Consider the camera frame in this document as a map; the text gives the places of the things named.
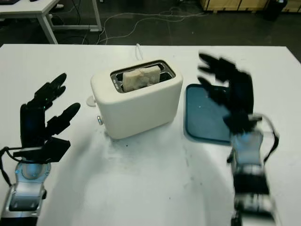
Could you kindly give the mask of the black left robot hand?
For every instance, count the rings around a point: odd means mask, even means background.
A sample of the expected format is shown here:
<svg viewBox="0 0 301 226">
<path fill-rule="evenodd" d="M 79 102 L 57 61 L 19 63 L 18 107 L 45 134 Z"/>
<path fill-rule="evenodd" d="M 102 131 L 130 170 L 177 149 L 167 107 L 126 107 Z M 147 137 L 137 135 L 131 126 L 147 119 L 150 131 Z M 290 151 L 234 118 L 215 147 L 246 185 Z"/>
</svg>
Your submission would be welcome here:
<svg viewBox="0 0 301 226">
<path fill-rule="evenodd" d="M 20 107 L 20 138 L 23 148 L 43 146 L 53 135 L 58 135 L 70 126 L 71 120 L 80 109 L 80 103 L 67 107 L 59 116 L 45 122 L 45 112 L 66 90 L 63 85 L 66 73 L 46 82 L 33 99 Z"/>
</svg>

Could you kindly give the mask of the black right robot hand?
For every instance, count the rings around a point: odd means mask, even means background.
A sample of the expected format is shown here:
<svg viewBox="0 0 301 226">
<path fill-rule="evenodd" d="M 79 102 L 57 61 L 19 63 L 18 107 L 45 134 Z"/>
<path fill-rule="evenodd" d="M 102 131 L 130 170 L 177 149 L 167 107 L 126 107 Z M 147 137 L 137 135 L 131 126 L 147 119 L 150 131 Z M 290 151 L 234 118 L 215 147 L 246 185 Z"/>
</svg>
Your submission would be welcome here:
<svg viewBox="0 0 301 226">
<path fill-rule="evenodd" d="M 199 53 L 198 56 L 206 64 L 206 66 L 199 66 L 199 71 L 214 75 L 221 83 L 229 83 L 227 90 L 223 91 L 215 88 L 204 77 L 198 76 L 198 81 L 209 97 L 218 105 L 228 109 L 229 114 L 223 117 L 223 121 L 231 134 L 251 132 L 256 125 L 256 121 L 248 117 L 253 113 L 254 106 L 251 75 L 240 71 L 233 62 L 223 57 L 216 58 L 205 53 Z"/>
</svg>

